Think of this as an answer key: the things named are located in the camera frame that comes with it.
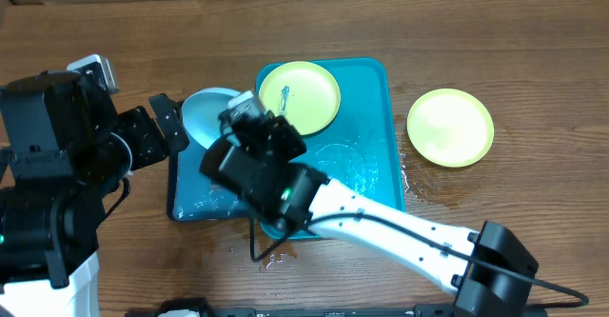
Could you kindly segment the light blue plate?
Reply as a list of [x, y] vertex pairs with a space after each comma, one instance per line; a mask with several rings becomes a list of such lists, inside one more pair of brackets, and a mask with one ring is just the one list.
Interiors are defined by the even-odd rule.
[[219, 114], [239, 95], [235, 89], [208, 88], [190, 95], [182, 105], [182, 117], [189, 136], [208, 149], [220, 136]]

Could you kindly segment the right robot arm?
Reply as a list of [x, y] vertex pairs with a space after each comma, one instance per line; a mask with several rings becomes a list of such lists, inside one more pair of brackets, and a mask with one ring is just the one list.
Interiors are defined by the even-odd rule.
[[390, 208], [295, 162], [305, 143], [283, 117], [226, 110], [219, 121], [200, 170], [237, 194], [252, 219], [285, 239], [306, 230], [375, 249], [454, 295], [456, 316], [524, 315], [537, 263], [515, 237], [516, 261], [490, 262], [480, 232]]

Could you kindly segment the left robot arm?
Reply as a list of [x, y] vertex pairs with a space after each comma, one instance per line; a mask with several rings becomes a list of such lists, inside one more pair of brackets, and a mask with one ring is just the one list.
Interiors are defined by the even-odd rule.
[[2, 87], [1, 114], [1, 312], [96, 316], [104, 198], [187, 147], [180, 107], [158, 94], [118, 112], [93, 74], [45, 71]]

